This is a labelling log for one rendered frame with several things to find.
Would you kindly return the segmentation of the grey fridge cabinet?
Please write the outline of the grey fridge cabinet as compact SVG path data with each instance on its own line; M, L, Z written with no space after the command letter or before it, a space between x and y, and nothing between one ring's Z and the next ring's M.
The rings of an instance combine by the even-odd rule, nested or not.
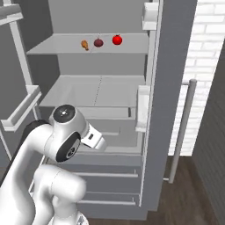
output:
M19 4L23 20L20 22L25 51L32 79L39 85L42 97L39 109L43 119L48 119L57 106L41 106L60 76L143 76L147 54L28 54L55 33L144 33L137 26L140 3L130 5L130 21L123 22L123 13L113 7L111 0L14 0ZM144 134L136 132L134 120L87 119L102 132L107 142L107 151L130 148L143 154ZM138 173L142 185L143 165ZM79 208L90 218L143 220L148 211L135 206L83 204Z

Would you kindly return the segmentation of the grey fridge shelf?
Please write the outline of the grey fridge shelf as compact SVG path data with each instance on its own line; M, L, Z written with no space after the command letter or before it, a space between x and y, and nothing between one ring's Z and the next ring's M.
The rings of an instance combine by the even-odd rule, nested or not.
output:
M146 33L121 33L122 43L114 45L114 33L55 33L36 47L29 50L28 54L146 54L149 49L149 36ZM95 47L94 40L100 38L104 45ZM86 40L89 50L86 51L81 41Z
M96 107L135 107L143 76L60 76L41 106L70 104Z

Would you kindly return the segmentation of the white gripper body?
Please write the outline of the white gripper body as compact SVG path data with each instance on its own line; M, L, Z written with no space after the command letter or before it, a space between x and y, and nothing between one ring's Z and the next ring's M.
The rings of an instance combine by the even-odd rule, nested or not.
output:
M83 138L81 143L97 151L105 151L106 149L106 141L102 135L90 134Z

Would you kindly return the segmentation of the grey fridge drawer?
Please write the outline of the grey fridge drawer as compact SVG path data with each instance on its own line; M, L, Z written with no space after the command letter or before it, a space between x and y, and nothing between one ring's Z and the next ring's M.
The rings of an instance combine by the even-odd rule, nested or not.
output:
M131 107L78 107L86 119L134 120L136 110Z
M48 159L47 164L72 171L82 177L137 178L142 168L142 154L132 152L130 148L105 152L84 149L64 163Z
M137 173L78 172L87 183L81 203L135 206L139 200L141 178Z

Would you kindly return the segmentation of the white door bin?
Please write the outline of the white door bin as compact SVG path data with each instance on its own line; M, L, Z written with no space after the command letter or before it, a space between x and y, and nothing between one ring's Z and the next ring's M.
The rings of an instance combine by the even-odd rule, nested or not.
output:
M149 92L148 85L139 85L137 91L137 109L136 109L136 132L146 132L147 119L149 113Z
M142 8L142 29L156 30L159 3L145 3Z
M27 95L7 120L1 120L6 132L16 132L41 97L39 85L27 85Z
M0 25L9 24L23 18L18 4L5 4L0 6Z

